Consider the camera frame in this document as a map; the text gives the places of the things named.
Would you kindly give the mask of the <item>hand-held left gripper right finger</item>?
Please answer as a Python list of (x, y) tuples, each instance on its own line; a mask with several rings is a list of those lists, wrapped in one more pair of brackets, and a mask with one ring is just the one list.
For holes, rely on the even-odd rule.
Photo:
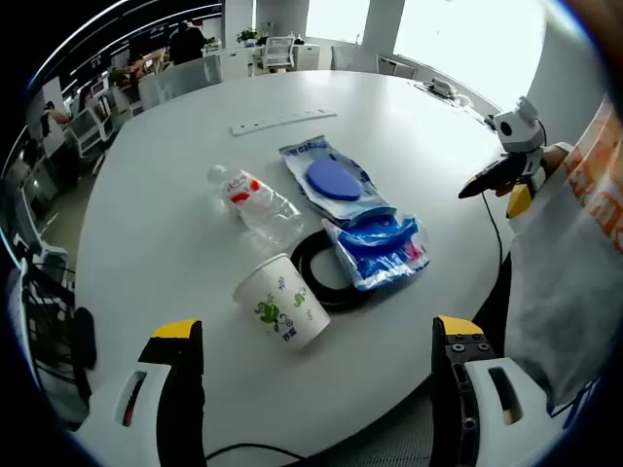
[(433, 319), (431, 384), (432, 466), (533, 466), (574, 418), (573, 402), (549, 408), (545, 391), (461, 318)]

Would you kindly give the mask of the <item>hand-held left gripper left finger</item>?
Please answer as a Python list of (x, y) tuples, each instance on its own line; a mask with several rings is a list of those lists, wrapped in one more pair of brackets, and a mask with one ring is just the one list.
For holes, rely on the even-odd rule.
[(74, 438), (100, 466), (203, 466), (202, 323), (163, 325), (103, 383)]

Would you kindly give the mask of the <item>person's right hand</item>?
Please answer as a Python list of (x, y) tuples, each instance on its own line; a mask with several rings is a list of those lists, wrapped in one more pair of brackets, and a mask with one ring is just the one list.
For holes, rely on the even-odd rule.
[(543, 161), (547, 179), (564, 181), (575, 165), (574, 146), (558, 142), (544, 148)]

